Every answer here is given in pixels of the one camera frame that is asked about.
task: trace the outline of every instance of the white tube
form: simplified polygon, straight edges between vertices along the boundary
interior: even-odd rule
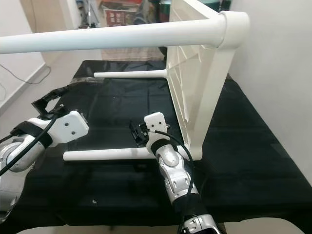
[[[178,146],[179,153],[187,157],[186,152]],[[150,159],[155,156],[144,148],[110,149],[110,150],[83,150],[67,151],[63,154],[64,161],[92,161],[92,160],[121,160],[121,159]]]
[[[223,40],[223,15],[168,23],[91,28],[0,37],[0,54],[207,44],[218,47]]]
[[[136,72],[94,72],[95,78],[166,78],[167,70]]]

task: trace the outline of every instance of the black cable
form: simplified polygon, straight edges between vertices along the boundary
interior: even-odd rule
[[[50,123],[45,127],[45,129],[29,144],[23,149],[12,161],[10,161],[5,167],[3,167],[0,171],[0,176],[2,176],[5,172],[7,172],[11,167],[13,167],[31,148],[34,147],[40,141],[42,136],[46,134],[52,125],[57,120],[58,116],[53,116]]]
[[[13,72],[11,72],[8,68],[6,68],[5,66],[3,66],[2,64],[0,64],[0,67],[2,67],[4,70],[6,70],[7,72],[9,72],[9,73],[10,73],[12,76],[14,76],[16,79],[18,79],[18,80],[20,80],[20,81],[22,81],[22,82],[24,82],[24,83],[26,83],[26,84],[40,84],[40,83],[41,83],[44,79],[46,79],[46,78],[48,77],[48,75],[50,75],[50,73],[51,73],[51,67],[48,66],[48,68],[49,68],[48,74],[46,74],[40,81],[35,82],[35,83],[31,83],[31,82],[28,82],[28,81],[25,81],[25,80],[23,80],[23,79],[18,78]]]
[[[8,136],[2,138],[2,139],[0,140],[0,144],[1,144],[2,142],[5,142],[6,140],[10,139],[12,136],[13,136],[13,135],[10,134],[10,135],[8,135]]]
[[[190,164],[191,164],[190,185],[189,185],[189,188],[187,190],[186,201],[185,201],[184,208],[183,208],[183,210],[181,212],[181,221],[180,221],[180,224],[179,224],[179,227],[178,227],[178,230],[177,230],[177,233],[180,234],[181,230],[182,230],[182,227],[183,227],[183,224],[184,224],[184,214],[185,214],[185,211],[186,211],[187,207],[189,206],[190,194],[191,194],[191,191],[192,191],[192,188],[193,188],[193,182],[194,182],[194,177],[193,177],[193,174],[194,174],[194,161],[193,161],[193,158],[191,156],[190,151],[185,147],[185,145],[180,140],[175,138],[173,135],[165,133],[165,132],[162,132],[162,131],[155,130],[155,133],[165,135],[165,136],[173,139],[177,144],[181,145],[181,147],[185,150],[185,152],[186,152],[186,154],[187,154],[187,156],[188,156],[188,158],[190,160]]]

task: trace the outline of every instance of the robotic arm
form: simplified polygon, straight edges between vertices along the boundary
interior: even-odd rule
[[[183,157],[170,141],[164,115],[159,112],[148,115],[144,122],[139,129],[132,127],[132,134],[136,136],[136,141],[139,136],[148,137],[146,148],[155,155],[171,204],[183,218],[178,233],[221,234],[201,201],[192,175],[185,169]]]
[[[63,104],[50,112],[45,110],[49,101],[68,90],[69,86],[55,89],[33,102],[40,116],[20,123],[0,141],[13,137],[10,143],[0,145],[0,224],[19,200],[28,172],[45,149],[88,133],[89,127],[77,111],[69,112]]]

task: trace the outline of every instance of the tiled floor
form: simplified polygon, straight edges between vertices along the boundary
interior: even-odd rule
[[[25,92],[0,117],[0,137],[6,135],[18,123],[37,116],[31,102],[42,97],[52,89],[67,85],[82,61],[87,59],[101,60],[101,51],[71,51],[63,52],[61,56],[49,64],[51,74],[42,83],[30,85]],[[242,222],[226,223],[229,234],[303,234],[293,224],[282,219],[260,218]],[[92,227],[46,227],[25,230],[20,234],[174,234],[176,226],[169,227],[115,227],[110,230],[107,226]]]

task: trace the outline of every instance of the table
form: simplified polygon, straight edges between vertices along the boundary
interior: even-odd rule
[[[135,147],[129,121],[163,112],[179,137],[167,81],[95,79],[93,72],[163,69],[162,61],[84,61],[60,102],[84,113],[89,134],[46,151],[28,174],[20,201],[0,232],[39,226],[179,223],[156,160],[64,162],[67,150]],[[227,79],[195,163],[195,184],[216,222],[284,218],[305,233],[312,188],[236,82]]]

